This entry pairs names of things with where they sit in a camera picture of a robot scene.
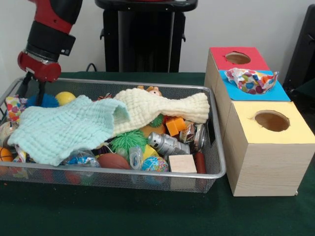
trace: green table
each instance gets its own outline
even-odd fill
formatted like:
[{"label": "green table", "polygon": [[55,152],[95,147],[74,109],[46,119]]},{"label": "green table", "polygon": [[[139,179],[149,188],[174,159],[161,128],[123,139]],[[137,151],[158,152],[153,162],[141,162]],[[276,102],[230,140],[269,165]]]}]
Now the green table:
[{"label": "green table", "polygon": [[[203,73],[64,73],[67,78],[203,84]],[[0,235],[315,235],[315,168],[296,197],[234,198],[226,176],[207,194],[0,181]]]}]

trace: orange cube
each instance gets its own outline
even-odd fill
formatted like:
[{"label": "orange cube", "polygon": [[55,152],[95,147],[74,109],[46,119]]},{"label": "orange cube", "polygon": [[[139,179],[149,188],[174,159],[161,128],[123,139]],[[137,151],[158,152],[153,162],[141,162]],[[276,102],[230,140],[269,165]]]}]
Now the orange cube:
[{"label": "orange cube", "polygon": [[175,136],[177,134],[179,134],[179,131],[176,127],[176,123],[174,121],[174,119],[170,119],[166,122],[166,127],[168,129],[169,135],[170,136]]},{"label": "orange cube", "polygon": [[174,122],[176,124],[176,127],[177,127],[177,130],[178,131],[182,131],[186,128],[186,125],[185,125],[185,121],[183,118],[181,117],[177,117],[174,119]]},{"label": "orange cube", "polygon": [[179,134],[180,131],[186,128],[184,119],[181,117],[170,119],[166,122],[166,127],[170,136],[175,136]]}]

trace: blue fuzzy toy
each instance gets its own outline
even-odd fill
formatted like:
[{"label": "blue fuzzy toy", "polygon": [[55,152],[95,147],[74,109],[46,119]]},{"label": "blue fuzzy toy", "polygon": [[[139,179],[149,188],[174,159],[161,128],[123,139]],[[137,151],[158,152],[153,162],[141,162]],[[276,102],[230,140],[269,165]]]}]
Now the blue fuzzy toy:
[{"label": "blue fuzzy toy", "polygon": [[[36,106],[36,99],[37,99],[37,95],[30,97],[28,99],[26,107]],[[58,107],[58,106],[59,106],[59,103],[54,96],[46,94],[46,93],[44,94],[41,107],[52,108],[52,107]]]}]

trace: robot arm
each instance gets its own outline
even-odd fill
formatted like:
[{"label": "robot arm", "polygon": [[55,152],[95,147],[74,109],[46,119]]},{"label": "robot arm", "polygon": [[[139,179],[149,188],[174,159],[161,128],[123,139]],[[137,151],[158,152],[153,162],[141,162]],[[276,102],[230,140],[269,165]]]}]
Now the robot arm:
[{"label": "robot arm", "polygon": [[44,95],[45,83],[61,74],[60,55],[69,56],[75,37],[69,35],[82,6],[82,0],[29,0],[36,4],[36,14],[27,46],[18,56],[20,68],[27,71],[21,96],[25,96],[31,78],[39,82],[37,104]]}]

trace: black machine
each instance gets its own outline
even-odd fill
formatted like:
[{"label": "black machine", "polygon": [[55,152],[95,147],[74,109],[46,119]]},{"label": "black machine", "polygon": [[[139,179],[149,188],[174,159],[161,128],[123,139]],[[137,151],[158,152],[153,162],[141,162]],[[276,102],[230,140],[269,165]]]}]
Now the black machine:
[{"label": "black machine", "polygon": [[315,133],[315,5],[310,5],[283,83]]},{"label": "black machine", "polygon": [[95,0],[104,9],[106,71],[178,72],[185,15],[197,0]]},{"label": "black machine", "polygon": [[[46,82],[61,73],[60,55],[69,56],[75,37],[69,35],[82,0],[29,0],[36,14],[28,43],[18,56],[27,72],[21,96],[29,81],[39,82],[40,105]],[[185,39],[183,12],[197,7],[197,0],[95,0],[104,9],[106,71],[178,72],[181,44]]]}]

